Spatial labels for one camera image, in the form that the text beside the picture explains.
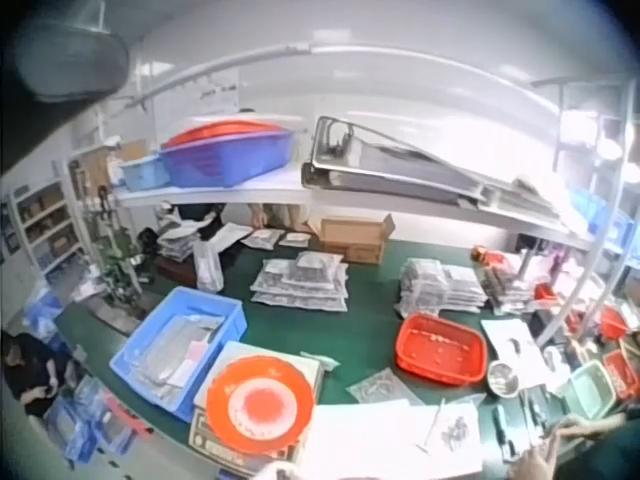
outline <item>weighing scale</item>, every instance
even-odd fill
[[[300,442],[291,445],[283,450],[271,452],[264,455],[248,455],[233,450],[222,444],[220,439],[211,430],[207,422],[206,405],[207,392],[216,376],[230,363],[241,358],[254,355],[268,355],[291,363],[302,373],[311,385],[313,393],[318,398],[320,384],[322,382],[323,370],[320,362],[310,358],[303,358],[297,355],[274,352],[264,348],[245,345],[238,342],[227,342],[207,374],[207,378],[198,390],[194,399],[195,412],[189,430],[189,446],[196,452],[213,460],[218,464],[218,472],[214,478],[220,479],[243,479],[251,478],[259,472],[265,465],[273,460],[294,461],[299,450]]]

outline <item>floor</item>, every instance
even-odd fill
[[[20,320],[7,326],[19,333]],[[29,424],[22,406],[2,388],[2,459],[16,477],[25,480],[120,480],[180,478],[181,480],[213,479],[211,463],[197,454],[155,433],[149,438],[136,438],[124,456],[96,451],[87,465],[71,470],[62,454],[47,439],[41,438]]]

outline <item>metal bowl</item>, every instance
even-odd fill
[[[513,398],[520,390],[520,378],[513,366],[500,360],[489,364],[487,382],[493,393],[502,398]]]

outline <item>red container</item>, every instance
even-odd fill
[[[487,371],[487,343],[475,330],[425,313],[402,324],[396,363],[420,377],[450,385],[482,380]]]
[[[604,307],[600,316],[600,333],[609,340],[619,340],[627,333],[627,324],[622,316],[611,307]]]
[[[638,377],[620,350],[607,353],[602,357],[602,362],[611,377],[611,383],[616,389],[618,398],[624,400],[636,394],[638,391]],[[624,387],[620,385],[620,382],[614,380],[616,377],[621,380]]]
[[[182,132],[165,143],[163,148],[177,147],[178,145],[199,142],[200,140],[207,140],[209,138],[222,137],[225,135],[270,132],[274,130],[279,131],[283,129],[270,123],[252,122],[249,120],[225,120],[208,123],[207,125]]]

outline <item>white bag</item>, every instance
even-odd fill
[[[215,245],[202,240],[193,243],[193,262],[198,276],[198,290],[219,292],[224,288],[224,276]]]

